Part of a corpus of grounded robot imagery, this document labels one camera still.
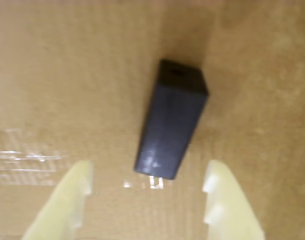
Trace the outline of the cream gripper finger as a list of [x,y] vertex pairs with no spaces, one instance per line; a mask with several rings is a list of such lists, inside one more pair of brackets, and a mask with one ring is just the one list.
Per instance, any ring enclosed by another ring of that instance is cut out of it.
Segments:
[[209,161],[202,186],[206,193],[203,222],[208,240],[264,240],[258,218],[230,168]]
[[64,175],[22,236],[23,240],[74,240],[93,191],[93,164],[76,162]]

